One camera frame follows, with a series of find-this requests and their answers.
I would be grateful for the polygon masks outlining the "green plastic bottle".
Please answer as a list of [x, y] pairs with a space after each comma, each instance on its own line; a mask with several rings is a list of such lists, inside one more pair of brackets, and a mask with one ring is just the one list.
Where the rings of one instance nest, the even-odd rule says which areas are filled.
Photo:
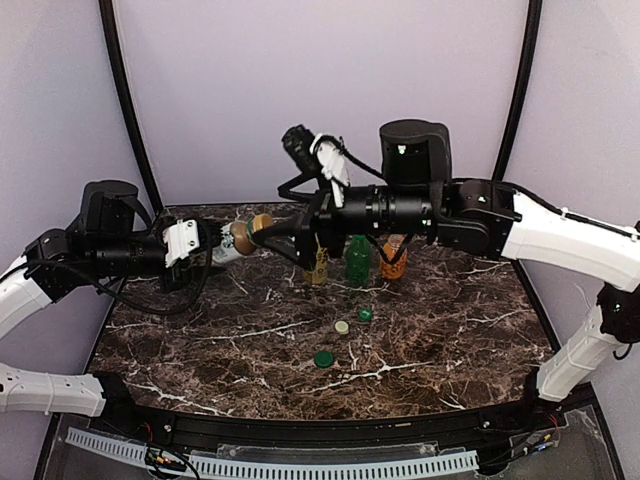
[[364, 235], [351, 238], [346, 252], [346, 278], [351, 287], [364, 287], [369, 279], [371, 244]]

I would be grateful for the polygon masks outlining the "yellow tea bottle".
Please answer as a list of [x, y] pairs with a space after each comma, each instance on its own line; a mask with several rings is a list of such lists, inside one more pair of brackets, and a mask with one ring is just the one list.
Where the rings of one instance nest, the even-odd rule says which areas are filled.
[[328, 249], [321, 245], [319, 237], [316, 237], [317, 249], [315, 264], [312, 270], [305, 270], [304, 281], [312, 286], [322, 286], [328, 280], [329, 255]]

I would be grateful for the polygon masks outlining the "brown coffee bottle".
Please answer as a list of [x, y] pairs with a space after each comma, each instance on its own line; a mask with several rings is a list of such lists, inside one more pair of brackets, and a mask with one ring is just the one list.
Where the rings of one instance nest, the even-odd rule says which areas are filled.
[[244, 221], [234, 221], [221, 229], [220, 244], [212, 250], [212, 264], [223, 266], [252, 255], [257, 246], [251, 241], [250, 225]]

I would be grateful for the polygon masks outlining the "orange juice bottle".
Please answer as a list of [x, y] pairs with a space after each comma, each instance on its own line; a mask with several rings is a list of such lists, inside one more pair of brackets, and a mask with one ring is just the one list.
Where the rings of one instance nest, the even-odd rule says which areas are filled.
[[383, 251], [388, 261], [380, 260], [380, 275], [383, 279], [399, 280], [405, 275], [408, 252], [401, 249], [404, 240], [405, 236], [399, 234], [387, 238]]

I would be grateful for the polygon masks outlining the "pale green bottle cap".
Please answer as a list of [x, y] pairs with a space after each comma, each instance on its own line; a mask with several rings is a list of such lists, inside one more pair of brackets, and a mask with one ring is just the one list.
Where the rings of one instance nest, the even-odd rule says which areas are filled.
[[345, 321], [337, 321], [334, 324], [334, 328], [336, 332], [341, 335], [346, 335], [349, 333], [349, 324]]

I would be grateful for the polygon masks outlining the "dark green juice cap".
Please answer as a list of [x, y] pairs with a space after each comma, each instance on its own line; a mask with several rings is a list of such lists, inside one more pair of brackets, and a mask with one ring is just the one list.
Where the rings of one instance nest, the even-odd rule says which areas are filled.
[[334, 365], [335, 357], [331, 352], [322, 350], [314, 355], [313, 360], [316, 367], [326, 369]]

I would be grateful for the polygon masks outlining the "gold coffee bottle cap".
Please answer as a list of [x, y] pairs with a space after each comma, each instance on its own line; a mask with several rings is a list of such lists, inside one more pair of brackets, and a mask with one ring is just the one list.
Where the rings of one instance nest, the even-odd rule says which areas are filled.
[[261, 230], [264, 230], [270, 226], [272, 226], [274, 223], [272, 217], [268, 214], [259, 214], [253, 217], [253, 219], [250, 222], [250, 226], [251, 226], [251, 231], [252, 233], [256, 233], [259, 232]]

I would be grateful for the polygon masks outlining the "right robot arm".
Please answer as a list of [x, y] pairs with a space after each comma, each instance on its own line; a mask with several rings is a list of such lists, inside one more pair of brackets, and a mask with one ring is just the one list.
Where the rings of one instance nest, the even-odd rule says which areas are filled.
[[422, 236], [486, 259], [528, 260], [599, 279], [603, 286], [583, 325], [537, 369], [533, 396], [558, 403], [607, 356], [639, 340], [639, 231], [549, 204], [522, 186], [452, 175], [448, 129], [420, 119], [379, 130], [377, 183], [351, 184], [354, 156], [344, 143], [297, 125], [283, 136], [298, 175], [281, 185], [304, 213], [253, 230], [251, 240], [304, 269], [316, 252], [341, 256], [348, 237]]

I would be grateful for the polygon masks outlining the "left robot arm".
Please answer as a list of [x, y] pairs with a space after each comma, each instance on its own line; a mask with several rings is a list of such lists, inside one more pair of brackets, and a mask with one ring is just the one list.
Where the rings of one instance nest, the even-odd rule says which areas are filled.
[[[152, 220], [138, 199], [138, 188], [120, 180], [88, 183], [80, 212], [64, 229], [51, 229], [29, 244], [1, 276], [1, 333], [60, 301], [77, 288], [92, 286], [143, 313], [182, 313], [200, 296], [221, 243], [219, 223], [177, 220], [153, 233]], [[204, 254], [205, 264], [192, 296], [168, 309], [152, 307], [116, 293], [113, 280], [156, 276], [173, 291], [192, 279], [190, 260]], [[132, 402], [116, 374], [52, 374], [1, 366], [1, 410], [44, 414], [72, 413], [97, 418]]]

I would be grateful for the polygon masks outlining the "black front rail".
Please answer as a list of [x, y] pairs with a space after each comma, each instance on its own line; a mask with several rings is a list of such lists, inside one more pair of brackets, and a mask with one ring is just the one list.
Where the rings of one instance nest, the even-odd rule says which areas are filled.
[[377, 447], [434, 443], [441, 448], [497, 448], [519, 434], [564, 426], [566, 407], [529, 414], [518, 402], [471, 410], [378, 420], [251, 420], [138, 407], [127, 432], [180, 450], [214, 452], [222, 444], [285, 448]]

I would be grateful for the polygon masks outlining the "left black frame post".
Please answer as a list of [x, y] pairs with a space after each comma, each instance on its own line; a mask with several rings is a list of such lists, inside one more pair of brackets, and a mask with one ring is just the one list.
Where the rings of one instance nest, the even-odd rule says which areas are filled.
[[159, 214], [163, 211], [164, 204], [146, 151], [128, 82], [116, 20], [115, 3], [111, 0], [99, 0], [98, 7], [112, 78], [135, 163], [152, 211]]

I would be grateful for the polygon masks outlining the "black frame post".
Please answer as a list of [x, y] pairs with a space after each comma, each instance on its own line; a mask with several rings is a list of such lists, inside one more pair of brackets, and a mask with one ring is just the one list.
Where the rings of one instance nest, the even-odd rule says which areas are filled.
[[115, 3], [111, 0], [99, 0], [98, 7], [112, 78], [135, 163], [152, 211], [159, 214], [163, 211], [164, 204], [146, 151], [128, 82], [116, 20]]
[[493, 180], [503, 180], [509, 165], [533, 68], [542, 9], [542, 0], [530, 0], [528, 2], [518, 68], [504, 132], [492, 172]]

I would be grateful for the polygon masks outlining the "right black frame post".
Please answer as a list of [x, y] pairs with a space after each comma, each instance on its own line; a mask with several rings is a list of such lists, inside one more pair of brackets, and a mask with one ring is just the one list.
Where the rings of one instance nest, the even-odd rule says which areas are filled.
[[492, 172], [493, 180], [503, 180], [509, 165], [533, 68], [542, 9], [542, 0], [530, 0], [528, 2], [518, 68], [504, 132]]

